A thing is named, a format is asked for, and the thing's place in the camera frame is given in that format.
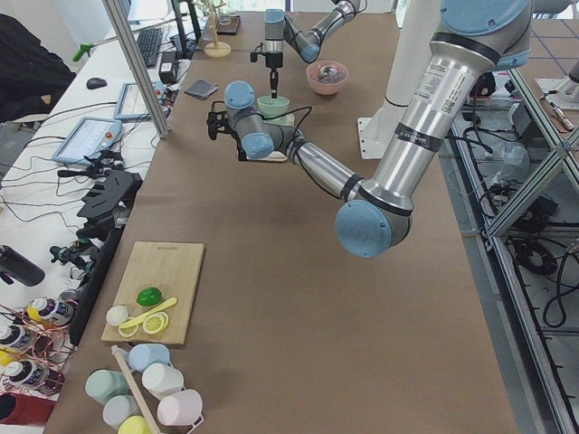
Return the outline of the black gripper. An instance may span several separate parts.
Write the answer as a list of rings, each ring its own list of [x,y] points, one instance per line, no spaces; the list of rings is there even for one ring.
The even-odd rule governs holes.
[[[236,138],[236,149],[237,149],[237,156],[240,162],[247,162],[248,158],[247,155],[242,147],[242,141],[237,137]]]
[[[278,97],[279,72],[278,69],[283,67],[283,41],[282,40],[265,40],[264,56],[266,67],[270,70],[270,89],[271,97]]]

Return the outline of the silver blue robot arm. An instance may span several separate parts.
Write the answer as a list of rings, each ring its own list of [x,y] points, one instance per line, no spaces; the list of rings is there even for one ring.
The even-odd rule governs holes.
[[[279,151],[340,198],[344,204],[335,220],[340,244],[358,257],[375,257],[411,229],[413,192],[479,76],[527,61],[532,12],[529,1],[442,2],[427,44],[427,67],[368,179],[308,141],[297,127],[265,122],[245,81],[225,89],[225,131],[251,160]]]
[[[270,70],[271,97],[278,97],[279,69],[283,67],[284,44],[291,47],[308,64],[314,62],[322,45],[340,27],[354,20],[364,10],[360,1],[333,1],[335,7],[308,31],[298,28],[294,19],[281,9],[267,9],[264,13],[264,40],[250,54],[256,62],[261,55]]]

